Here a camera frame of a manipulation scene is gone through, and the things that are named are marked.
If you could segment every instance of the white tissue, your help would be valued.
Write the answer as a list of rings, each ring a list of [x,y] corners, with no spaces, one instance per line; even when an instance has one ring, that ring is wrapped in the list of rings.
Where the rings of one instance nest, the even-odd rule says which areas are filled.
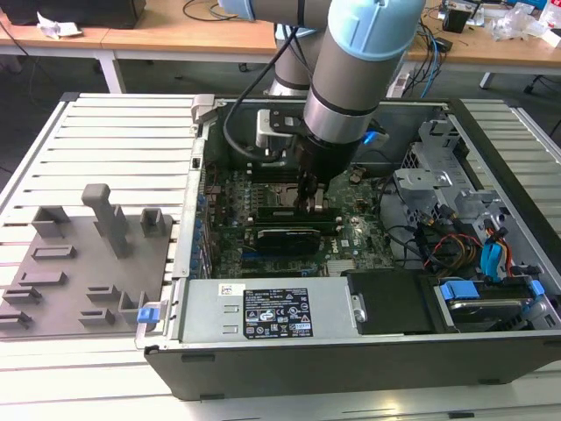
[[[37,27],[49,38],[60,39],[60,37],[73,37],[82,35],[82,31],[78,29],[74,22],[53,22],[47,18],[43,18],[37,13],[39,23]]]

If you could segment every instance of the blue plastic clip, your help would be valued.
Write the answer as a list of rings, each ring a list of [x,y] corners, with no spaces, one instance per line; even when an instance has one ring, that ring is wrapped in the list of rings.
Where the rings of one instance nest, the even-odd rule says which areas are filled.
[[[479,292],[473,281],[448,281],[440,286],[440,292],[445,301],[450,300],[475,300],[479,298]]]
[[[498,269],[501,262],[502,248],[497,243],[489,243],[483,246],[481,251],[481,271],[493,279],[494,282],[500,282]]]
[[[138,310],[137,322],[139,323],[158,323],[160,321],[160,309],[153,307],[143,307]]]
[[[545,294],[545,289],[543,289],[543,285],[539,281],[530,281],[529,287],[532,289],[532,292],[534,293],[536,298]]]

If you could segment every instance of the table leg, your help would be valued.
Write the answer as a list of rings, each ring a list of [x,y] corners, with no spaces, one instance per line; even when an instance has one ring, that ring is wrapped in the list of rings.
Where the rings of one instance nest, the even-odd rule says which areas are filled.
[[[103,75],[105,76],[109,92],[111,94],[126,93],[123,76],[121,75],[121,69],[115,54],[111,50],[103,50],[99,52],[97,59],[102,65]]]
[[[481,82],[479,83],[479,87],[482,89],[489,89],[494,76],[495,73],[485,73],[485,76],[483,76],[483,79],[481,79]]]
[[[395,80],[389,85],[386,97],[388,98],[401,98],[403,90],[407,86],[409,77],[415,72],[416,63],[413,61],[406,61],[401,66],[400,73],[395,77]]]

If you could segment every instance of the gray floor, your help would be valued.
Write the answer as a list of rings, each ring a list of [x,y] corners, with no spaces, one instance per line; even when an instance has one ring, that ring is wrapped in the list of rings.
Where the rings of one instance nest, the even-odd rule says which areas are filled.
[[[0,189],[10,178],[30,144],[46,122],[63,91],[107,92],[102,75],[94,72],[93,60],[43,58],[39,65],[52,77],[49,80],[33,66],[35,59],[21,58],[23,71],[11,75],[0,71]],[[249,73],[238,71],[237,64],[156,61],[121,61],[124,82],[130,93],[195,94],[214,92],[238,94],[262,69],[250,65]],[[491,89],[479,89],[481,74],[444,71],[428,94],[434,98],[509,99],[520,104],[542,128],[549,132],[561,118],[561,78],[550,87],[537,84],[532,95],[522,92],[532,80],[530,75],[497,75]],[[258,86],[269,86],[272,75]],[[415,89],[412,97],[423,90]],[[561,144],[561,128],[554,140]]]

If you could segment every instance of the blue wire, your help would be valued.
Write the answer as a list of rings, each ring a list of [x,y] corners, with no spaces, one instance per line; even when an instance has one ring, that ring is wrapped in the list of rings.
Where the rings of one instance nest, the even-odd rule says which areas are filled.
[[[432,46],[435,49],[435,59],[432,61],[432,67],[431,67],[431,70],[430,70],[429,81],[427,82],[427,84],[424,87],[424,91],[421,94],[421,98],[424,98],[424,96],[427,95],[427,93],[429,92],[430,86],[432,85],[432,82],[433,82],[433,77],[435,75],[435,69],[437,68],[437,62],[438,62],[438,45],[437,45],[437,42],[435,41],[435,37],[433,37],[432,35],[430,36],[430,40],[432,41]]]

